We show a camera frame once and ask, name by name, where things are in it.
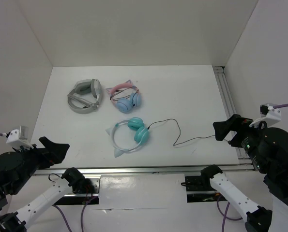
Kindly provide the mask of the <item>teal cat-ear headphones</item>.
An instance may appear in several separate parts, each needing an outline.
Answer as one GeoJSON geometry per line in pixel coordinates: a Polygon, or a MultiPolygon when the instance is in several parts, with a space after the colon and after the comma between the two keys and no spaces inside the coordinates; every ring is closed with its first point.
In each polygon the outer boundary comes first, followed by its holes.
{"type": "Polygon", "coordinates": [[[114,157],[138,151],[146,144],[150,132],[143,120],[139,117],[124,119],[106,129],[111,145],[114,148],[114,157]]]}

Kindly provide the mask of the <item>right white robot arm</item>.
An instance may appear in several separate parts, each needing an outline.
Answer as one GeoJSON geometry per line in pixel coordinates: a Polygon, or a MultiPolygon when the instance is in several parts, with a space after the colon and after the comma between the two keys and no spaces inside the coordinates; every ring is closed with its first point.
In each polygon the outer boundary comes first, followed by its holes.
{"type": "Polygon", "coordinates": [[[229,145],[246,152],[272,200],[272,209],[252,201],[217,165],[201,171],[201,186],[219,192],[239,213],[248,232],[288,232],[288,132],[274,126],[279,121],[270,115],[252,120],[233,114],[213,123],[218,141],[235,133],[229,145]]]}

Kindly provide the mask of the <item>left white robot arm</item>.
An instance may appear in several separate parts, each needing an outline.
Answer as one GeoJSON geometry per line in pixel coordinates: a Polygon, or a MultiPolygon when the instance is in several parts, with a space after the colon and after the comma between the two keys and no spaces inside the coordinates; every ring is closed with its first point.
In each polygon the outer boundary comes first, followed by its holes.
{"type": "Polygon", "coordinates": [[[60,164],[69,149],[68,144],[58,144],[46,137],[39,138],[42,148],[14,149],[0,155],[0,232],[25,232],[34,221],[70,192],[93,194],[89,179],[76,168],[68,168],[51,186],[32,202],[13,213],[2,215],[8,204],[6,197],[16,195],[39,169],[60,164]]]}

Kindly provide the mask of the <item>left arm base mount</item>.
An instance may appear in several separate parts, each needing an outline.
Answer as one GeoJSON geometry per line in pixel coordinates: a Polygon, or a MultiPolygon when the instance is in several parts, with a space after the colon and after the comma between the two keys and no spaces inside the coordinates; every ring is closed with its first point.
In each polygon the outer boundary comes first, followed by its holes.
{"type": "Polygon", "coordinates": [[[70,191],[70,193],[64,195],[59,199],[55,205],[84,205],[87,201],[91,200],[88,205],[99,204],[99,190],[101,177],[97,175],[86,176],[90,181],[89,186],[84,186],[77,193],[70,191]]]}

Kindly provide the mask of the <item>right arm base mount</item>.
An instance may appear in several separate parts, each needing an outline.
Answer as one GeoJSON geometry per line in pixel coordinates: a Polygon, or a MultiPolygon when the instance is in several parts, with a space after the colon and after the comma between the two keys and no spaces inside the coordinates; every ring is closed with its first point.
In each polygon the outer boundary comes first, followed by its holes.
{"type": "Polygon", "coordinates": [[[225,201],[219,192],[205,184],[201,176],[186,176],[181,185],[186,189],[188,203],[225,201]]]}

